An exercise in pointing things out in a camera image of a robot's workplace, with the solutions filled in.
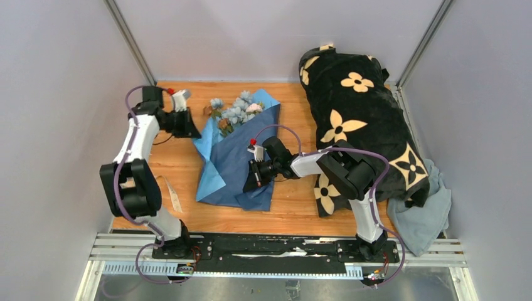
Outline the blue wrapping paper sheet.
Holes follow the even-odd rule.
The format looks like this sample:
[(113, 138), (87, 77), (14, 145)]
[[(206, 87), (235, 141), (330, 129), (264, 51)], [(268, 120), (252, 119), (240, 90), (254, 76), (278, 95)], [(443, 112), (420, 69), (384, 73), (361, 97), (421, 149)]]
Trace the blue wrapping paper sheet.
[(220, 119), (210, 117), (201, 131), (201, 138), (193, 140), (203, 161), (195, 200), (246, 211), (269, 211), (274, 183), (243, 192), (248, 163), (253, 159), (247, 147), (251, 139), (261, 144), (266, 138), (277, 135), (275, 127), (267, 126), (279, 121), (280, 102), (264, 89), (244, 96), (252, 103), (263, 103), (263, 111), (226, 136), (218, 127)]

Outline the fake flower bunch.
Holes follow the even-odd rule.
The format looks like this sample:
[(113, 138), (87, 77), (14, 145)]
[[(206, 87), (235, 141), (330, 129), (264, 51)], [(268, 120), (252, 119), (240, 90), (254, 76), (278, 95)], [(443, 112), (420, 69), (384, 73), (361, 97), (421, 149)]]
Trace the fake flower bunch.
[(212, 119), (221, 136), (226, 137), (264, 109), (263, 102), (256, 101), (249, 91), (243, 91), (229, 106), (220, 98), (211, 99), (203, 108), (203, 115)]

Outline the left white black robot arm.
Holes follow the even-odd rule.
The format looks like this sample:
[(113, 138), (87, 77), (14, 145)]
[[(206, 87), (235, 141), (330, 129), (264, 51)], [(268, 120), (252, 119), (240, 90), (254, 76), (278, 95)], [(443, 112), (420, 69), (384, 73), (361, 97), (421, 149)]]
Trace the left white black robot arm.
[(187, 258), (192, 242), (185, 224), (162, 205), (162, 194), (149, 167), (154, 141), (161, 131), (175, 138), (199, 139), (187, 101), (189, 90), (142, 85), (126, 93), (128, 131), (115, 159), (99, 176), (115, 217), (149, 228), (154, 247), (177, 259)]

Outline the cream printed ribbon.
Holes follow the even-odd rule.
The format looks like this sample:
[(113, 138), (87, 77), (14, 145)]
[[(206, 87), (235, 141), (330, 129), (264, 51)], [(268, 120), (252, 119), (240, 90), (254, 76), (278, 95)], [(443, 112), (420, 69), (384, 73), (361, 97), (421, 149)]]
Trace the cream printed ribbon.
[(169, 195), (170, 195), (171, 204), (173, 206), (173, 209), (175, 211), (179, 212), (179, 213), (182, 213), (183, 209), (182, 209), (178, 194), (177, 194), (176, 190), (173, 188), (173, 186), (171, 185), (171, 183), (168, 181), (168, 179), (165, 176), (157, 176), (156, 178), (157, 179), (161, 178), (161, 179), (164, 180), (164, 182), (165, 182), (165, 184), (167, 186)]

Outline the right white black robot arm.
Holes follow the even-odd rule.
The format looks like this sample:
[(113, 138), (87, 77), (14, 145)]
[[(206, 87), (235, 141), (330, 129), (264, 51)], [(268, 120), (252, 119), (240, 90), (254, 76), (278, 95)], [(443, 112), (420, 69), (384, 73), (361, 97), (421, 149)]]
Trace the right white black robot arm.
[(333, 198), (345, 197), (356, 221), (355, 251), (365, 261), (375, 261), (383, 254), (388, 239), (378, 216), (376, 186), (381, 179), (371, 157), (382, 156), (357, 150), (345, 140), (308, 154), (291, 154), (278, 137), (269, 137), (262, 145), (251, 142), (248, 151), (249, 172), (243, 192), (249, 193), (268, 185), (277, 175), (300, 179), (317, 175), (316, 196), (322, 206)]

